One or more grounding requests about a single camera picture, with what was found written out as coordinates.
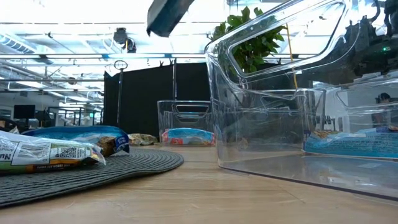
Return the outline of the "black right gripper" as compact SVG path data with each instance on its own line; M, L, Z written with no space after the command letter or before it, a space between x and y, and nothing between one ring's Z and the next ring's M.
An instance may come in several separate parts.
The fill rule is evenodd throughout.
M342 51L342 84L351 83L364 74L386 74L398 69L398 34L377 35L371 21L363 18L346 28Z

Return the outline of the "white green granola bar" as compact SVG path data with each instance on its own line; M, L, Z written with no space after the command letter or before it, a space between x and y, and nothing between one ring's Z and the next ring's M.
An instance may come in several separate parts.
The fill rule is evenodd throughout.
M37 138L0 131L0 175L105 165L102 148L92 143Z

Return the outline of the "person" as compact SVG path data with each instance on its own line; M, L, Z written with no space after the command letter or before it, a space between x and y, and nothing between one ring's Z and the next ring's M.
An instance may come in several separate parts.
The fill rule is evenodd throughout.
M398 98L391 98L388 93L381 93L376 103L387 106L380 106L380 111L374 115L374 127L398 124Z

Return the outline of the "black curtain partition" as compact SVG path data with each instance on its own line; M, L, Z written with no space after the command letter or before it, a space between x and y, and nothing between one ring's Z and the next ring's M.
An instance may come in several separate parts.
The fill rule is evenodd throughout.
M178 63L123 73L121 102L119 74L104 72L103 124L119 126L128 134L159 135L157 102L209 101L210 84L205 63Z

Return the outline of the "black light stand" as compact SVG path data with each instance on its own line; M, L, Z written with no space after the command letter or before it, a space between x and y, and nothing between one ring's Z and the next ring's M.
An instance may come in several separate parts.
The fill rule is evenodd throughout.
M123 94L123 75L124 70L128 67L127 62L124 60L117 60L114 63L114 68L119 70L119 81L118 81L118 108L117 108L117 125L120 126L120 117L121 117L121 101Z

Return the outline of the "green plant in black pot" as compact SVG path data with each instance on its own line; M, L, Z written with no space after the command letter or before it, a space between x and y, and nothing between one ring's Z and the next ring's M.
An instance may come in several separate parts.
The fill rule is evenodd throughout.
M230 15L224 22L216 26L209 39L214 41L249 21L252 12L256 17L263 14L262 9L258 7L255 7L253 10L245 7L241 10L240 15ZM285 41L281 32L286 30L286 25L279 26L235 46L232 49L232 53L240 69L244 73L253 73L280 65L280 61L269 62L266 60L266 57L279 53L279 42ZM291 89L292 86L290 78L281 75L266 80L259 80L251 84L250 87L255 90L287 90Z

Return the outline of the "clear plastic bin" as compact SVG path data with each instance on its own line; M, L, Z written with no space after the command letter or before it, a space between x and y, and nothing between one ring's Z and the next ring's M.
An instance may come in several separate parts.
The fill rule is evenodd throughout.
M351 83L341 83L346 28L375 13L373 0L288 0L258 17L252 12L249 21L206 47L211 106L220 90L272 91L255 90L250 85L283 75L290 78L292 87L288 90L326 92L325 115L309 132L355 133L375 128L374 115L380 106L387 106L376 103L378 95L388 93L398 98L398 69L385 75L364 74ZM244 73L232 49L284 25L287 30L281 32L285 41L279 42L279 53L266 57L269 62L281 64ZM378 35L385 33L383 8L373 27ZM305 152L303 145L300 151L226 151L218 146L217 137L216 148L219 165L228 170L398 201L398 159L313 154Z
M194 128L214 134L211 103L209 101L162 100L157 102L157 109L161 143L161 134L166 129Z
M220 90L212 100L218 146L226 151L300 151L324 117L326 92Z

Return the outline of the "black monitor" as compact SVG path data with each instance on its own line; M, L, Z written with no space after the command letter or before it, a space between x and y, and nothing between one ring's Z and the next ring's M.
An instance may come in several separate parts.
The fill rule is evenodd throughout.
M14 119L35 118L35 105L14 105Z

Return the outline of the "round grey woven placemat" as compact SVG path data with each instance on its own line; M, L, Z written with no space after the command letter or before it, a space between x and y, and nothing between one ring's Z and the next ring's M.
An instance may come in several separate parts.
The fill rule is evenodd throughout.
M69 170L0 176L0 208L93 189L125 179L160 174L184 163L181 154L159 149L133 148L95 164Z

